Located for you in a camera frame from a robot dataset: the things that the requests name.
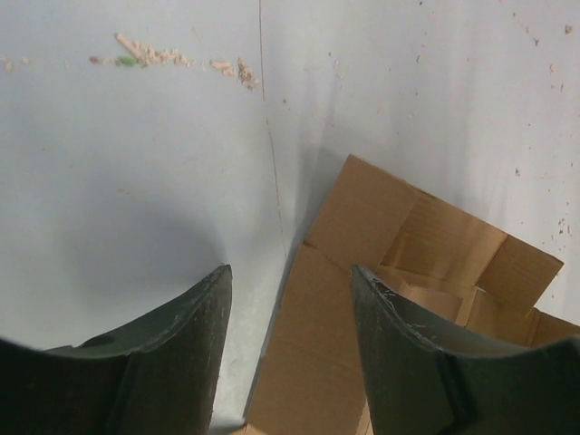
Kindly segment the brown cardboard box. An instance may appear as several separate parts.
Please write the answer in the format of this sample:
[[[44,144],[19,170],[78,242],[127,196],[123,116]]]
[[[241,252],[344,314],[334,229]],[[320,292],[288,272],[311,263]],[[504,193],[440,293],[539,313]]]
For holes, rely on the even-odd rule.
[[[248,434],[376,434],[359,354],[352,269],[471,332],[528,348],[575,324],[537,309],[554,256],[350,156],[292,269],[246,408]]]

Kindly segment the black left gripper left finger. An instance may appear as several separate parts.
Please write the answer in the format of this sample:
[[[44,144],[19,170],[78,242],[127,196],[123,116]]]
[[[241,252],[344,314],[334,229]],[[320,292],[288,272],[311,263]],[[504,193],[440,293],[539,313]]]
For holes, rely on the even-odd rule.
[[[232,270],[221,265],[77,347],[3,340],[2,433],[208,433],[231,301]]]

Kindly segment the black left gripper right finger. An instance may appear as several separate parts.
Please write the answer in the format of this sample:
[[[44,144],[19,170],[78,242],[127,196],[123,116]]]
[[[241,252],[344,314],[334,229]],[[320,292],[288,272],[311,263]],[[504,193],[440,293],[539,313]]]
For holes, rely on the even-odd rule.
[[[576,434],[579,339],[528,348],[471,332],[352,269],[376,434]]]

